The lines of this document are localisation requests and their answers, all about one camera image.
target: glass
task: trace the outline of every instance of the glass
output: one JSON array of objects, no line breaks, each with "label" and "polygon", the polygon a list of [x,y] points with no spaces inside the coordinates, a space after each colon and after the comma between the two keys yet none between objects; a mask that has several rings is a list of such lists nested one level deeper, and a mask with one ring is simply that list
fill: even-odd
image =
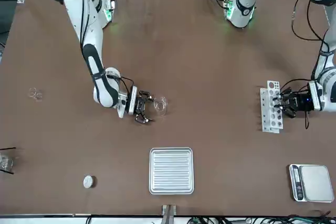
[{"label": "glass", "polygon": [[10,172],[12,167],[13,160],[10,157],[0,153],[0,169]]},{"label": "glass", "polygon": [[36,88],[30,88],[28,90],[28,96],[35,99],[35,101],[42,101],[43,95],[41,90],[37,90]]},{"label": "glass", "polygon": [[164,116],[167,114],[167,99],[163,96],[155,96],[153,106],[158,116]]}]

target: brown table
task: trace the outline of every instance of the brown table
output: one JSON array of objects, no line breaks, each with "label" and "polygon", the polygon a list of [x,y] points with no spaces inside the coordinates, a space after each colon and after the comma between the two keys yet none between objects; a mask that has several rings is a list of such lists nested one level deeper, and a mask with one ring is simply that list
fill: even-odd
[{"label": "brown table", "polygon": [[[323,164],[336,185],[336,114],[285,119],[281,134],[263,133],[259,88],[308,78],[319,43],[290,29],[295,0],[258,0],[244,30],[222,19],[213,0],[117,0],[104,30],[103,60],[140,89],[165,95],[169,113],[151,126],[92,98],[93,84],[66,10],[53,0],[18,6],[0,65],[1,147],[16,146],[15,175],[0,173],[0,214],[314,215],[331,204],[291,198],[287,165]],[[310,36],[307,0],[296,30]],[[312,5],[319,34],[324,9]],[[44,92],[35,102],[35,87]],[[153,147],[191,147],[195,190],[154,196],[148,190]],[[96,188],[82,185],[95,175]]]}]

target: small round lid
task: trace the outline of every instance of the small round lid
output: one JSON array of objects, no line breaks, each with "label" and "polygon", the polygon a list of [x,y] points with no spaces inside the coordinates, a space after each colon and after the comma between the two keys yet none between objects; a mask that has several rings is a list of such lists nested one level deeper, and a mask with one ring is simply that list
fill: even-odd
[{"label": "small round lid", "polygon": [[83,185],[85,188],[90,188],[93,185],[93,178],[90,175],[86,176]]}]

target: digital scale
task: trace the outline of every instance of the digital scale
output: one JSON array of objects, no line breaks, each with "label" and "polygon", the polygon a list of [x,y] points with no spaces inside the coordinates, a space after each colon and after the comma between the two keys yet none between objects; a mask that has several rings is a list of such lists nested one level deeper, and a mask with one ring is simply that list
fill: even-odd
[{"label": "digital scale", "polygon": [[296,201],[331,203],[334,194],[324,165],[289,166],[293,197]]}]

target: silver tray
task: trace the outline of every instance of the silver tray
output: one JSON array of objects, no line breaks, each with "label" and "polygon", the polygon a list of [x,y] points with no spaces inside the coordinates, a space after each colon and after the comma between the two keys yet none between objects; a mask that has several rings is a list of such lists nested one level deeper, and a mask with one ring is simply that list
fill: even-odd
[{"label": "silver tray", "polygon": [[151,149],[149,192],[151,194],[192,194],[193,191],[193,151],[188,147]]}]

